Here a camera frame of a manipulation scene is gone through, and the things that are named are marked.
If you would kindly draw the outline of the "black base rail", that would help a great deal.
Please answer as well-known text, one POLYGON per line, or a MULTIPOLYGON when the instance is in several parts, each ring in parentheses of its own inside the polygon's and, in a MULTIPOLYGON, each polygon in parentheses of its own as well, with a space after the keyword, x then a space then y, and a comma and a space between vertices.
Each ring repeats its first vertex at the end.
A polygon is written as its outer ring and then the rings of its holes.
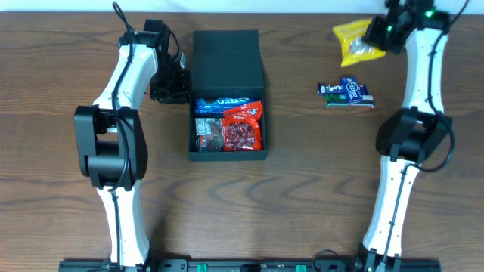
MULTIPOLYGON (((366 269, 363 264, 355 267, 350 258, 322 258, 317 261, 188 261, 186 259, 164 259, 151 264, 135 267, 125 267, 121 271, 151 271, 151 272, 312 272, 312 271, 377 271, 375 266, 366 269)), ((399 269, 386 267, 385 271, 403 272, 437 272, 442 271, 438 261, 397 261, 399 269)), ((115 264, 109 261, 62 261, 60 272, 80 271, 117 271, 115 264)))

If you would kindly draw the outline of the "Haribo gummy candy bag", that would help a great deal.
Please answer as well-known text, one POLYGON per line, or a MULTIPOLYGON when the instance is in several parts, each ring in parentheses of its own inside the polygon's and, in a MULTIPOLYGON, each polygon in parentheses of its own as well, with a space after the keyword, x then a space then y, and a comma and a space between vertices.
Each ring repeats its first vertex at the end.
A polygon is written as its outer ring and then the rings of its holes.
POLYGON ((197 151, 200 153, 222 152, 224 132, 220 118, 196 118, 197 151))

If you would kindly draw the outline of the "black gift box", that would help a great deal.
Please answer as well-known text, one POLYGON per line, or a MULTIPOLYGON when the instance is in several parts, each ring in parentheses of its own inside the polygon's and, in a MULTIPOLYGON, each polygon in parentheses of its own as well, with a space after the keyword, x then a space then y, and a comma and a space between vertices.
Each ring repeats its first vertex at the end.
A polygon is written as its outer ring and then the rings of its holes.
POLYGON ((265 103, 265 71, 259 50, 259 31, 195 30, 191 67, 188 159, 192 162, 264 160, 267 157, 265 115, 259 120, 262 149, 201 153, 195 144, 195 100, 254 98, 265 103))

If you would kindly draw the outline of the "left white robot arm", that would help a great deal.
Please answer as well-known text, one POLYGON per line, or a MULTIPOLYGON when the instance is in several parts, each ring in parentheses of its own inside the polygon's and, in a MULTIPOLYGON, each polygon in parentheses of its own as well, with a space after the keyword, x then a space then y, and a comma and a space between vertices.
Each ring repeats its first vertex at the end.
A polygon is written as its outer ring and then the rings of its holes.
POLYGON ((189 101, 191 76, 180 51, 170 54, 175 35, 162 21, 129 26, 119 38, 119 60, 107 87, 90 106, 74 113, 81 173, 96 189, 107 216, 110 258, 60 263, 61 271, 155 271, 141 210, 141 180, 148 149, 139 116, 144 96, 161 104, 189 101))

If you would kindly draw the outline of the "blue chocolate bar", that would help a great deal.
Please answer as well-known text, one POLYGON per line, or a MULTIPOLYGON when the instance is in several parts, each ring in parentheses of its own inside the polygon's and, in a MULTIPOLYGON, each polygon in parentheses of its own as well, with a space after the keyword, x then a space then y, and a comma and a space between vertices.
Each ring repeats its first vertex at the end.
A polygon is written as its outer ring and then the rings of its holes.
MULTIPOLYGON (((361 95, 369 95, 366 85, 360 85, 359 91, 361 95)), ((345 91, 343 90, 342 85, 327 85, 318 83, 318 95, 326 94, 345 94, 345 91)))

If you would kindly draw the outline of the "blue Oreo cookie pack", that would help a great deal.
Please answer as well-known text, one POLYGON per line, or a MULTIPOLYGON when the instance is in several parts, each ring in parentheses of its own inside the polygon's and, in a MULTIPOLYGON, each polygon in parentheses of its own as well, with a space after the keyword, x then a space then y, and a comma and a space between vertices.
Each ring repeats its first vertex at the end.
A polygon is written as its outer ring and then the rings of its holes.
POLYGON ((256 99, 249 97, 198 98, 195 100, 194 112, 197 114, 219 114, 255 101, 256 99))

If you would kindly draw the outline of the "dark blue Eclipse gum pack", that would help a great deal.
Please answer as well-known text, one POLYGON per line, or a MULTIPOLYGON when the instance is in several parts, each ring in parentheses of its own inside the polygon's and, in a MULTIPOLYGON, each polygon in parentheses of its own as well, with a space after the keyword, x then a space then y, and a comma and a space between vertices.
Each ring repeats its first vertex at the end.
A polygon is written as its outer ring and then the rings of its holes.
POLYGON ((348 104, 358 103, 362 100, 362 95, 359 91, 359 84, 354 76, 342 77, 340 79, 340 84, 343 86, 348 104))

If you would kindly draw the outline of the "green candy bar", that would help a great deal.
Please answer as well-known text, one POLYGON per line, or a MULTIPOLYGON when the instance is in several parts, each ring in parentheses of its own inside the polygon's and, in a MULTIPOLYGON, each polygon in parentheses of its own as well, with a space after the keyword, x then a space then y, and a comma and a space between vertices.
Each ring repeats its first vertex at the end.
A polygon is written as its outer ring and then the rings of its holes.
POLYGON ((374 99, 371 95, 364 95, 361 100, 348 100, 344 94, 326 94, 326 107, 351 106, 351 107, 375 107, 374 99))

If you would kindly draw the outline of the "yellow candy bag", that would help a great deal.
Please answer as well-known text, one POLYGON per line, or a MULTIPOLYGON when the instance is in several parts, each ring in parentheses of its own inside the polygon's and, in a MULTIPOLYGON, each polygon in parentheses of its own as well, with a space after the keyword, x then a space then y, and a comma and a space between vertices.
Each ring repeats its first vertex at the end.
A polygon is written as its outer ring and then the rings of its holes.
POLYGON ((341 46, 341 67, 386 56, 385 51, 374 48, 362 40, 370 23, 371 19, 355 20, 332 28, 341 46))

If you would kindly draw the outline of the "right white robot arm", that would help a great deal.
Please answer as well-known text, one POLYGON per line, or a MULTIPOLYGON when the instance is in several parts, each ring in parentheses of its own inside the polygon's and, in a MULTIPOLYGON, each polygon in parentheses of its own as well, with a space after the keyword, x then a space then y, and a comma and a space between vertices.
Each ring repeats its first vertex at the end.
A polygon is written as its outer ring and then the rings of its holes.
POLYGON ((402 257, 402 228, 411 189, 421 172, 437 172, 448 164, 424 168, 444 138, 455 147, 452 119, 444 114, 441 96, 442 59, 454 23, 433 0, 387 1, 386 16, 376 16, 361 40, 382 51, 407 54, 402 107, 379 128, 380 184, 374 212, 355 260, 347 271, 439 271, 437 260, 402 257))

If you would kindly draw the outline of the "red Hacks candy bag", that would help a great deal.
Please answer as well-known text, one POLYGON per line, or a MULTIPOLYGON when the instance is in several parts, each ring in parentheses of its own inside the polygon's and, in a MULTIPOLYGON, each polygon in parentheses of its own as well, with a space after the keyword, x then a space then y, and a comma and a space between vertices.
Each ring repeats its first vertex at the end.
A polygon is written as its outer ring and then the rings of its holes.
POLYGON ((262 111, 262 102, 258 100, 223 112, 224 151, 262 150, 262 111))

